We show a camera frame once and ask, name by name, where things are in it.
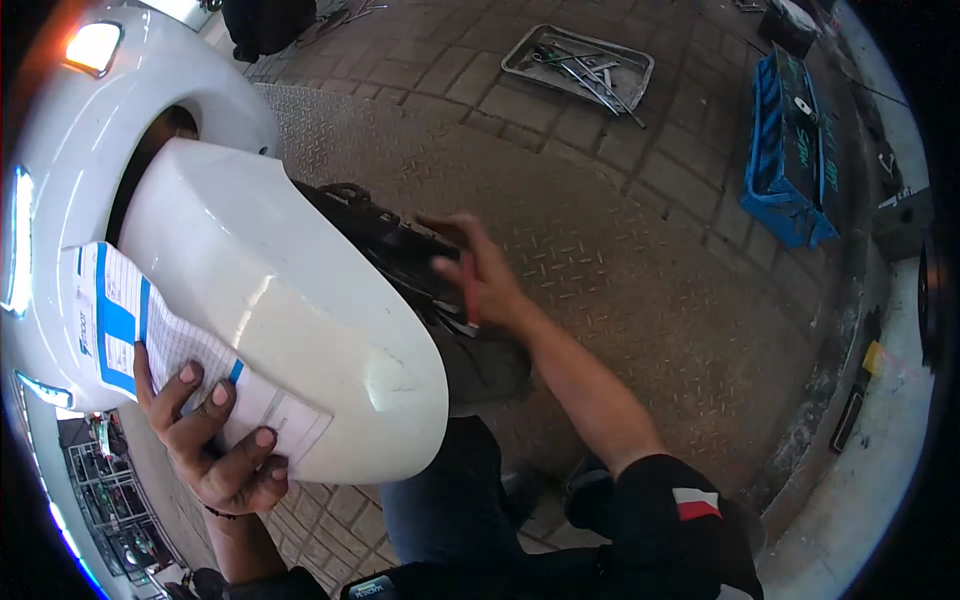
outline hand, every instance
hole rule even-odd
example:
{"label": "hand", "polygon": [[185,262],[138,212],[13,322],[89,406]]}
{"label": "hand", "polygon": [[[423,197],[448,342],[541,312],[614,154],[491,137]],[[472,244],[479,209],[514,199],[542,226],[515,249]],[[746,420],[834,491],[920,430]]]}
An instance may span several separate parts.
{"label": "hand", "polygon": [[136,400],[150,426],[167,446],[177,476],[206,506],[228,515],[269,511],[287,493],[287,459],[272,455],[276,433],[261,427],[214,460],[203,450],[227,422],[236,390],[220,381],[210,397],[186,417],[180,409],[204,380],[204,368],[190,361],[154,394],[147,349],[137,342],[133,358]]}
{"label": "hand", "polygon": [[[477,304],[480,319],[484,323],[513,329],[524,311],[533,304],[523,296],[516,278],[507,264],[500,247],[487,235],[479,219],[473,215],[456,214],[449,217],[422,215],[418,221],[473,252],[476,263]],[[463,286],[463,266],[437,256],[433,268],[448,281]]]}

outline diamond plate metal floor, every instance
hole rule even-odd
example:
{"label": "diamond plate metal floor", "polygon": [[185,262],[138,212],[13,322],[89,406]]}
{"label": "diamond plate metal floor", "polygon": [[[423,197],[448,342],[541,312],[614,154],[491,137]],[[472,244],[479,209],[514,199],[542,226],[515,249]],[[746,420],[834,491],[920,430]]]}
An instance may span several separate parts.
{"label": "diamond plate metal floor", "polygon": [[[407,218],[477,214],[530,296],[636,391],[673,453],[730,493],[765,460],[798,406],[809,342],[683,228],[593,171],[439,115],[258,86],[292,178],[359,183]],[[485,418],[507,463],[563,477],[583,451],[545,390]]]}

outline dark pants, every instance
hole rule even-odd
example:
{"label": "dark pants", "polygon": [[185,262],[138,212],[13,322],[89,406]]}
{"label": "dark pants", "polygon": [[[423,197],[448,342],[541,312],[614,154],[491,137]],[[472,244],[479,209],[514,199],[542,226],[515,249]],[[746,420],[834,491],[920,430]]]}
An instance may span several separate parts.
{"label": "dark pants", "polygon": [[595,548],[527,555],[504,511],[500,446],[478,417],[451,419],[433,462],[380,486],[390,542],[404,564],[459,564],[527,574],[587,566]]}

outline headlight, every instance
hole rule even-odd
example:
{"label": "headlight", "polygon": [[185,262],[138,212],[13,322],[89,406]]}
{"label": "headlight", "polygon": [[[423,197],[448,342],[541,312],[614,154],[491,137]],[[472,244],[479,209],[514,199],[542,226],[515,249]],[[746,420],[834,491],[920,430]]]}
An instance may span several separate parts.
{"label": "headlight", "polygon": [[31,296],[33,247],[31,246],[30,221],[34,203],[34,180],[26,169],[17,165],[13,169],[13,190],[6,215],[7,226],[3,244],[3,265],[7,270],[3,299],[0,307],[22,317]]}
{"label": "headlight", "polygon": [[14,371],[14,373],[16,373],[16,378],[19,380],[20,385],[36,394],[36,396],[44,402],[53,404],[54,406],[59,406],[60,408],[65,408],[67,410],[73,408],[73,395],[66,390],[43,385],[39,381],[34,381],[20,371]]}
{"label": "headlight", "polygon": [[123,30],[116,23],[90,23],[80,28],[66,47],[66,63],[94,77],[110,69]]}

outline paved tile floor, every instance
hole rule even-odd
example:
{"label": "paved tile floor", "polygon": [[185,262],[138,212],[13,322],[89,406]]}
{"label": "paved tile floor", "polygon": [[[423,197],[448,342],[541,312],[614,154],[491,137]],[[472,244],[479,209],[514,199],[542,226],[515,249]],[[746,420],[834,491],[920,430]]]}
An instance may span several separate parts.
{"label": "paved tile floor", "polygon": [[[253,82],[430,111],[592,169],[775,298],[809,341],[832,259],[822,249],[786,251],[738,204],[748,74],[765,48],[753,34],[756,18],[706,0],[392,0],[305,48],[236,64]],[[540,23],[651,54],[656,67],[639,108],[648,129],[504,74],[505,53]],[[215,45],[231,48],[226,35]],[[501,443],[508,462],[522,454],[522,443]],[[541,456],[562,457],[546,461],[557,475],[582,451],[576,440],[561,445],[540,448]],[[264,517],[284,559],[328,589],[396,563],[375,487],[294,484]],[[556,498],[542,503],[519,538],[529,552],[602,541],[566,523]]]}

